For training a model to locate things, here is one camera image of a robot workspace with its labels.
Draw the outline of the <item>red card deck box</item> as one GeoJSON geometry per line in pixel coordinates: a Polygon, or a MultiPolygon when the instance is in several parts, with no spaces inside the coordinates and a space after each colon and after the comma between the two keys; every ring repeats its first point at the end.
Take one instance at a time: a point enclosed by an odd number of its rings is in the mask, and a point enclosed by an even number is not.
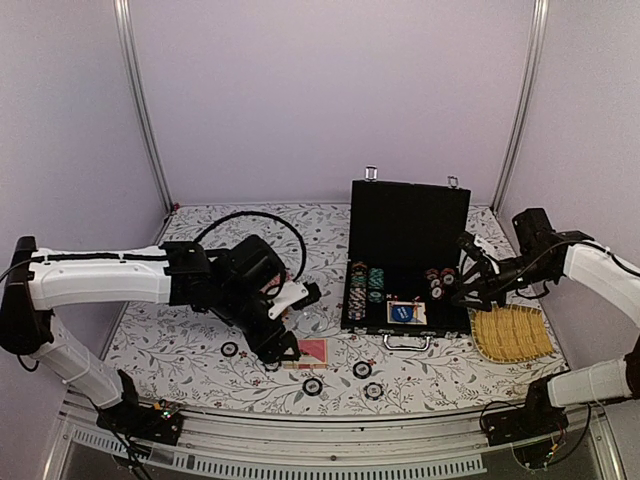
{"type": "Polygon", "coordinates": [[[285,369],[315,370],[326,369],[329,364],[329,352],[326,339],[301,339],[298,341],[301,356],[297,361],[283,363],[285,369]]]}

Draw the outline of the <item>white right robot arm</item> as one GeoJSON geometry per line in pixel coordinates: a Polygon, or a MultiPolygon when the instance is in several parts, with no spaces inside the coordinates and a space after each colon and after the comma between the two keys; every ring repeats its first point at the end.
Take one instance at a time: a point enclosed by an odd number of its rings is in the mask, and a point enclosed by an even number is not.
{"type": "Polygon", "coordinates": [[[543,305],[569,355],[571,370],[533,382],[517,427],[537,436],[564,407],[639,398],[639,268],[579,230],[558,231],[542,208],[512,220],[519,253],[498,259],[492,244],[462,233],[463,268],[454,304],[479,311],[503,307],[528,286],[559,287],[543,305]]]}

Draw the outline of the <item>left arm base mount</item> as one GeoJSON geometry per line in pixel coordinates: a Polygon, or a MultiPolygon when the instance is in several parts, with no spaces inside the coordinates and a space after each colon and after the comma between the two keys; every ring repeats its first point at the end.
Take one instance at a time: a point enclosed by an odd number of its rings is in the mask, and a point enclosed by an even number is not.
{"type": "Polygon", "coordinates": [[[122,370],[117,373],[121,398],[114,406],[97,409],[96,425],[125,437],[176,446],[184,423],[178,407],[171,407],[165,400],[153,406],[142,405],[132,378],[122,370]]]}

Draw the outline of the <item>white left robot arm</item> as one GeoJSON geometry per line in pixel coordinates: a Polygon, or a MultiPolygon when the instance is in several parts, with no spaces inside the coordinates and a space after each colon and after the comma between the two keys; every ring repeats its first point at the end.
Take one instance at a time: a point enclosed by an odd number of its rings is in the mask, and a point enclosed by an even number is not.
{"type": "Polygon", "coordinates": [[[128,434],[148,426],[131,377],[106,366],[56,319],[60,306],[144,302],[188,306],[239,329],[265,364],[300,356],[283,313],[319,301],[316,283],[289,278],[283,261],[260,237],[231,249],[165,242],[137,250],[65,252],[18,240],[2,274],[1,347],[29,356],[81,391],[128,434]]]}

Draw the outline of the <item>clear dealer button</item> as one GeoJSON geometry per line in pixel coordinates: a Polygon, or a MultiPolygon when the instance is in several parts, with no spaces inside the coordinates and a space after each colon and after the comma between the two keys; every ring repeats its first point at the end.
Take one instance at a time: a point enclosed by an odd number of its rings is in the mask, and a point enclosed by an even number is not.
{"type": "Polygon", "coordinates": [[[297,313],[295,324],[298,328],[311,328],[319,323],[322,318],[312,310],[301,310],[297,313]]]}

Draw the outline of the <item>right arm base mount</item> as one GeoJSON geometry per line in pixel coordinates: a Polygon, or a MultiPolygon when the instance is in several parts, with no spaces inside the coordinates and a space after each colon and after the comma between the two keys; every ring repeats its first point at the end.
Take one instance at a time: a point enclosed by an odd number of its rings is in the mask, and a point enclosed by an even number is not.
{"type": "Polygon", "coordinates": [[[566,438],[569,426],[564,408],[551,404],[548,391],[550,377],[544,377],[528,387],[520,407],[506,401],[492,401],[481,412],[479,427],[490,446],[531,440],[543,435],[558,434],[541,446],[518,447],[516,460],[528,469],[548,467],[566,438]]]}

